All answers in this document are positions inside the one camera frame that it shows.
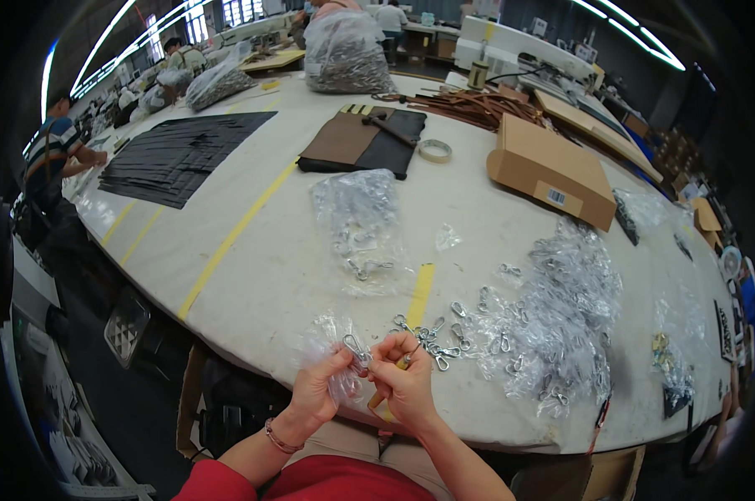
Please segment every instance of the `beige pants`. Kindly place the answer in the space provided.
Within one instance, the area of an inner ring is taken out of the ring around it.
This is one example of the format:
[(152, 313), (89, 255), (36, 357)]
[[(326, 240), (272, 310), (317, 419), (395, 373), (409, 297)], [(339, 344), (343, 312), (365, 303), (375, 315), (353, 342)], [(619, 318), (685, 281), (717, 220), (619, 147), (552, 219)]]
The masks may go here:
[(454, 501), (442, 477), (433, 467), (431, 456), (411, 438), (395, 437), (380, 454), (378, 431), (373, 426), (355, 423), (339, 417), (322, 425), (305, 442), (285, 466), (313, 455), (334, 455), (361, 459), (368, 463), (388, 466), (399, 471), (430, 492), (437, 501)]

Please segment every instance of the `hammer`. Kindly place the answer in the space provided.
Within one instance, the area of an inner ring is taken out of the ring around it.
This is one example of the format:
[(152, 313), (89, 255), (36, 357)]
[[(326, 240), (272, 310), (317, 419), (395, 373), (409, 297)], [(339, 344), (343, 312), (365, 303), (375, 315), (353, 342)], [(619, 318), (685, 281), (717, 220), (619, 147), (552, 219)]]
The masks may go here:
[(407, 144), (408, 146), (412, 148), (417, 147), (417, 142), (415, 139), (408, 137), (407, 135), (398, 131), (391, 125), (388, 125), (385, 122), (386, 116), (387, 115), (385, 111), (380, 111), (379, 113), (373, 113), (372, 115), (365, 116), (364, 118), (361, 119), (361, 122), (363, 123), (363, 125), (377, 125), (378, 127), (382, 128), (384, 131), (393, 135), (397, 139), (400, 139), (401, 141), (403, 141), (403, 143)]

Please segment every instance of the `woman's left hand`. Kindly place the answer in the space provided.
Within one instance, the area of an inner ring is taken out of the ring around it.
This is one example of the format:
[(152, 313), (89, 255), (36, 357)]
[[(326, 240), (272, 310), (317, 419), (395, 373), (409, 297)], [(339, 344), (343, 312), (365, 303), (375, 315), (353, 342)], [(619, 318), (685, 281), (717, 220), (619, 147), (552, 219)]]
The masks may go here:
[[(336, 415), (338, 407), (328, 391), (328, 380), (352, 362), (352, 352), (341, 349), (310, 369), (296, 375), (289, 406), (276, 418), (272, 427), (291, 428), (295, 440), (304, 442)], [(282, 437), (275, 428), (277, 436)]]

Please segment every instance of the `bracelet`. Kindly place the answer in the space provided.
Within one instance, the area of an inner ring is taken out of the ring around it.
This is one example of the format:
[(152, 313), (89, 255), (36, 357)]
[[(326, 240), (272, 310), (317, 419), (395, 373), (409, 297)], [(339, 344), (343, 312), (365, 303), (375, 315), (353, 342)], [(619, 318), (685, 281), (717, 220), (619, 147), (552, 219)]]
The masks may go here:
[(295, 452), (303, 450), (303, 448), (305, 447), (305, 442), (303, 442), (299, 446), (289, 446), (287, 443), (284, 443), (282, 440), (275, 436), (274, 431), (272, 430), (272, 421), (274, 420), (275, 418), (273, 417), (267, 419), (264, 429), (266, 430), (266, 436), (269, 437), (269, 440), (271, 440), (273, 444), (275, 444), (275, 447), (282, 450), (285, 454), (294, 454)]

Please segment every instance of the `barcode label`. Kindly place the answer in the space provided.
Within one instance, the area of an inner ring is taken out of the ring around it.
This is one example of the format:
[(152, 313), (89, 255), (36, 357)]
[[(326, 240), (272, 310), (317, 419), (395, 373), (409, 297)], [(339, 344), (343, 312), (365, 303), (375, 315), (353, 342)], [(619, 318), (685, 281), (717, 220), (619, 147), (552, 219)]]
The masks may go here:
[(549, 190), (547, 190), (547, 199), (553, 202), (554, 204), (558, 204), (563, 207), (564, 198), (566, 198), (566, 195), (564, 195), (562, 192), (554, 190), (553, 188), (550, 188)]
[(322, 63), (306, 63), (305, 73), (309, 76), (319, 76), (322, 74)]

